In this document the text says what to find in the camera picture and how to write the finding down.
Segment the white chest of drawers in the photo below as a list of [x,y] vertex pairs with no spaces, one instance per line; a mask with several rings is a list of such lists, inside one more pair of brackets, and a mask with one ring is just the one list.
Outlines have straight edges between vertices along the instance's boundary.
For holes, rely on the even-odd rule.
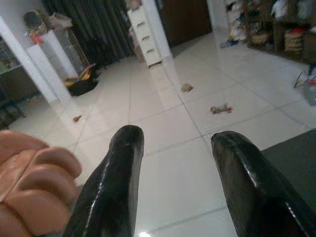
[[134,28],[137,40],[148,66],[161,62],[161,56],[150,30],[150,23],[142,6],[128,11],[128,17]]

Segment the dark curtain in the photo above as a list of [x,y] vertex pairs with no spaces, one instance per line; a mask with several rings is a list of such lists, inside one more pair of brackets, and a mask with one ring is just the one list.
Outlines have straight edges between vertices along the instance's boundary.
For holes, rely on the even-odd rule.
[[124,0],[42,0],[49,15],[73,20],[73,31],[90,63],[108,65],[133,54]]

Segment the wicker basket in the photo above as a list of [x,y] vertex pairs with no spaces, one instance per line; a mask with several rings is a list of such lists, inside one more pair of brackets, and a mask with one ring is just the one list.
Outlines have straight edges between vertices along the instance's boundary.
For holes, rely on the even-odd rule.
[[269,33],[266,32],[261,32],[258,34],[253,34],[252,35],[252,43],[255,45],[263,45],[269,40]]
[[290,31],[285,32],[285,39],[302,39],[303,33],[291,33]]
[[291,33],[290,31],[284,34],[285,52],[301,53],[302,51],[302,35],[303,33]]

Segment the debris on floor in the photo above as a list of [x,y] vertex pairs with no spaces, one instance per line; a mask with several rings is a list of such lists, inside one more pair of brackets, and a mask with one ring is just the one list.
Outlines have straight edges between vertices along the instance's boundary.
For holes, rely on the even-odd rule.
[[194,87],[191,86],[190,84],[188,83],[185,83],[182,87],[181,87],[181,91],[182,92],[189,92],[193,89]]
[[77,117],[74,117],[74,118],[73,118],[73,121],[74,121],[74,122],[78,122],[81,117],[82,117],[81,115],[80,115],[80,116],[77,116]]
[[214,114],[214,115],[218,115],[220,114],[221,112],[227,112],[228,114],[230,114],[231,112],[233,112],[233,108],[232,107],[228,107],[227,104],[224,104],[222,106],[213,106],[211,108],[211,112]]

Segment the drawer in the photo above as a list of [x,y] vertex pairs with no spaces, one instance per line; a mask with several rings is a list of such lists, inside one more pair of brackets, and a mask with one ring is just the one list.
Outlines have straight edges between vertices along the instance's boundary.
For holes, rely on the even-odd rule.
[[156,48],[154,39],[151,36],[146,36],[139,41],[139,45],[143,52],[147,52],[150,49]]
[[134,30],[135,30],[135,34],[137,36],[139,43],[142,41],[142,39],[144,37],[150,36],[152,38],[152,33],[150,31],[148,24],[143,25],[143,26],[138,27],[138,28],[134,28]]
[[143,51],[143,55],[148,66],[161,61],[160,55],[156,48],[152,49],[151,51]]
[[145,11],[144,11],[142,6],[140,6],[139,8],[137,8],[135,10],[128,11],[128,16],[129,16],[129,19],[130,19],[133,27],[136,27],[137,24],[139,24],[143,21],[145,23],[148,23]]

